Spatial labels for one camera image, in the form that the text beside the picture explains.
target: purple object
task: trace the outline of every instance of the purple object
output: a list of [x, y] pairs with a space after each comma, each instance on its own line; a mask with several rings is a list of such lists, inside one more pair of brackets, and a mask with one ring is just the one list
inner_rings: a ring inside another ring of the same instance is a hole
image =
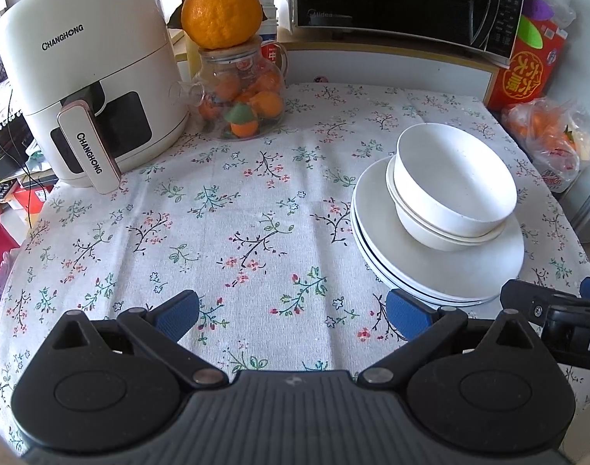
[[553, 17], [553, 9], [544, 0], [523, 0], [523, 15], [534, 21], [547, 21]]

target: white cabinet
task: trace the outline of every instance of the white cabinet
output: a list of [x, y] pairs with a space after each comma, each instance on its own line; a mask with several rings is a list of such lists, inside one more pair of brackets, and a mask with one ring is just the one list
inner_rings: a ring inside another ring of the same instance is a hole
[[488, 70], [436, 59], [434, 55], [387, 54], [382, 52], [292, 50], [289, 48], [287, 83], [313, 82], [326, 77], [328, 82], [383, 85], [405, 89], [425, 89], [486, 100], [493, 83]]

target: cable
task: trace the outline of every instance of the cable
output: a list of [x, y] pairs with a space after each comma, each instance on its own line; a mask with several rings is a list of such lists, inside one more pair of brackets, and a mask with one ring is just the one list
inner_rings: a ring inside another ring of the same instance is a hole
[[[20, 154], [19, 148], [17, 148], [17, 145], [15, 144], [15, 140], [13, 139], [13, 136], [11, 135], [11, 99], [13, 98], [13, 88], [11, 88], [11, 93], [9, 94], [9, 105], [7, 107], [7, 130], [9, 132], [9, 139], [13, 142], [13, 146], [15, 147], [15, 151], [17, 152], [17, 154]], [[32, 196], [32, 192], [30, 189], [30, 182], [35, 181], [40, 187], [41, 190], [43, 190], [43, 202], [45, 202], [48, 198], [48, 192], [45, 190], [45, 187], [43, 187], [43, 184], [39, 181], [38, 178], [35, 178], [33, 180], [32, 176], [30, 175], [30, 169], [28, 168], [28, 165], [26, 164], [26, 168], [24, 169], [23, 167], [21, 168], [22, 171], [26, 171], [26, 175], [28, 175], [28, 224], [31, 224], [30, 220], [30, 197]]]
[[[11, 94], [9, 96], [9, 106], [7, 107], [7, 125], [10, 125], [9, 118], [10, 118], [11, 98], [12, 98], [12, 96], [13, 96], [13, 89], [11, 89]], [[11, 141], [13, 142], [13, 145], [15, 146], [15, 150], [17, 150], [17, 152], [19, 153], [19, 150], [17, 148], [17, 145], [15, 145], [15, 141], [14, 141], [14, 139], [11, 136], [10, 127], [9, 127], [9, 138], [11, 139]], [[31, 175], [30, 175], [30, 171], [28, 170], [28, 167], [25, 167], [24, 165], [20, 164], [17, 161], [17, 159], [15, 159], [10, 153], [8, 153], [7, 150], [4, 148], [4, 146], [1, 145], [1, 144], [0, 144], [0, 149], [8, 157], [10, 157], [14, 161], [15, 164], [17, 164], [17, 166], [19, 166], [23, 172], [26, 173], [26, 175], [28, 176], [28, 180], [32, 180]], [[46, 193], [46, 190], [45, 190], [45, 187], [43, 187], [43, 184], [39, 180], [37, 180], [37, 179], [35, 179], [35, 181], [41, 186], [41, 188], [43, 189], [43, 192]], [[30, 213], [29, 213], [29, 211], [30, 211], [30, 194], [28, 194], [28, 225], [30, 226], [30, 229], [32, 229], [32, 221], [30, 220]]]

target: table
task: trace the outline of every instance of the table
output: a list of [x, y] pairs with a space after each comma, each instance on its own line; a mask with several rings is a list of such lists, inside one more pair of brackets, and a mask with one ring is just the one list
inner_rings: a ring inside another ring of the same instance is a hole
[[[13, 386], [67, 309], [91, 319], [151, 309], [183, 289], [202, 298], [180, 343], [229, 375], [241, 369], [348, 369], [403, 343], [351, 234], [351, 195], [399, 133], [447, 122], [490, 145], [519, 195], [526, 281], [578, 293], [590, 264], [525, 154], [474, 98], [311, 83], [286, 91], [281, 126], [252, 141], [191, 127], [118, 190], [55, 187], [21, 247], [0, 308], [0, 432], [24, 448]], [[499, 302], [468, 308], [493, 318]], [[590, 402], [590, 372], [562, 366]]]

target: white bowl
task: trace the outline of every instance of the white bowl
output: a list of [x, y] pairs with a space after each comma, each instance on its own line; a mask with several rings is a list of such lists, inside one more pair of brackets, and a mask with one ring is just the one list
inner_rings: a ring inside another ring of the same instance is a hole
[[394, 204], [396, 205], [396, 213], [398, 213], [400, 223], [403, 225], [406, 231], [411, 234], [412, 237], [414, 237], [424, 246], [428, 246], [433, 250], [440, 251], [459, 251], [464, 250], [469, 246], [473, 246], [469, 243], [463, 243], [460, 241], [455, 241], [454, 239], [450, 239], [449, 237], [440, 236], [436, 232], [433, 232], [420, 224], [404, 209], [402, 209], [398, 203]]
[[394, 183], [421, 219], [455, 236], [488, 233], [517, 204], [513, 176], [497, 154], [446, 124], [425, 122], [402, 132], [396, 144]]
[[418, 224], [421, 224], [423, 227], [427, 228], [430, 231], [438, 234], [441, 237], [448, 238], [454, 241], [465, 243], [467, 246], [477, 246], [482, 245], [483, 243], [489, 242], [494, 240], [499, 234], [501, 234], [505, 228], [505, 222], [501, 222], [497, 227], [495, 227], [492, 231], [487, 232], [483, 236], [478, 237], [463, 237], [463, 236], [454, 236], [454, 234], [449, 234], [448, 232], [444, 232], [434, 225], [429, 224], [424, 219], [420, 218], [411, 208], [409, 205], [405, 203], [402, 199], [398, 190], [396, 189], [396, 184], [394, 183], [394, 163], [396, 162], [396, 156], [392, 157], [387, 164], [387, 169], [385, 171], [385, 184], [387, 186], [387, 190], [392, 197], [392, 200], [396, 204], [396, 211], [400, 207], [407, 213], [410, 217], [413, 218]]

